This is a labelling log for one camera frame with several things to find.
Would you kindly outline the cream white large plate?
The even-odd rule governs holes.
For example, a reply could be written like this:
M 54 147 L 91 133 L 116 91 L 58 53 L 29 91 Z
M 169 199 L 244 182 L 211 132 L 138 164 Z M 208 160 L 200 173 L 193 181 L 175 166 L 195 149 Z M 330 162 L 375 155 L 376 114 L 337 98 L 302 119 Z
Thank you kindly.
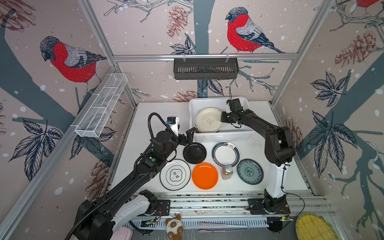
M 222 112 L 216 108 L 205 108 L 201 110 L 195 121 L 195 126 L 199 133 L 216 133 L 222 127 L 221 122 Z

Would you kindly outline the orange plate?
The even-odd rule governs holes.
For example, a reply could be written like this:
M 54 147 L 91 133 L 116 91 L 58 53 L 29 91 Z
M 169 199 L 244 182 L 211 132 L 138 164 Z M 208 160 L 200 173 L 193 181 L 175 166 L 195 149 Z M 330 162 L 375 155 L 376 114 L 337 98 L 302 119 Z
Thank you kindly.
M 217 184 L 219 174 L 212 164 L 200 163 L 193 169 L 192 180 L 199 189 L 210 190 Z

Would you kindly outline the white plate with black emblem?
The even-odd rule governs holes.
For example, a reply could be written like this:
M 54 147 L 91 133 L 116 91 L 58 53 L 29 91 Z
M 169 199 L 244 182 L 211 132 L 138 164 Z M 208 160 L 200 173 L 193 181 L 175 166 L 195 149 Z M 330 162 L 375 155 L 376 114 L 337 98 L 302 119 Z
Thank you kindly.
M 167 163 L 160 172 L 160 182 L 169 191 L 183 189 L 191 179 L 191 168 L 185 161 L 175 159 Z

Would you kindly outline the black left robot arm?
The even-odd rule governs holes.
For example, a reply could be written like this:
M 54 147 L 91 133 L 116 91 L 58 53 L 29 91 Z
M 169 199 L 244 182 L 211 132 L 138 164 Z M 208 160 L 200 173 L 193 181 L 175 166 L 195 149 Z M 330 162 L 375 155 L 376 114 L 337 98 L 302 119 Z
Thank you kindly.
M 185 135 L 177 137 L 173 135 L 173 131 L 158 132 L 137 158 L 133 171 L 127 177 L 100 198 L 93 202 L 86 200 L 79 206 L 75 223 L 66 239 L 111 239 L 118 226 L 114 217 L 120 208 L 126 203 L 131 203 L 131 196 L 165 167 L 168 157 L 179 145 L 192 143 L 195 131 L 195 128 L 191 128 Z

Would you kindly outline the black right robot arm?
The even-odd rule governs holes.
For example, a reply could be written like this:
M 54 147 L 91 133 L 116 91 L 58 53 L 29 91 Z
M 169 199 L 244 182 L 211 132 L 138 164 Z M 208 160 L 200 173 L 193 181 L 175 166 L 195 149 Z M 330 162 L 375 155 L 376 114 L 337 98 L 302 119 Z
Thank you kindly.
M 222 112 L 221 122 L 247 126 L 265 139 L 265 156 L 270 163 L 269 180 L 264 192 L 264 210 L 273 214 L 287 204 L 284 191 L 286 167 L 296 154 L 293 136 L 287 127 L 271 124 L 253 111 L 243 109 L 239 99 L 227 100 L 229 112 Z

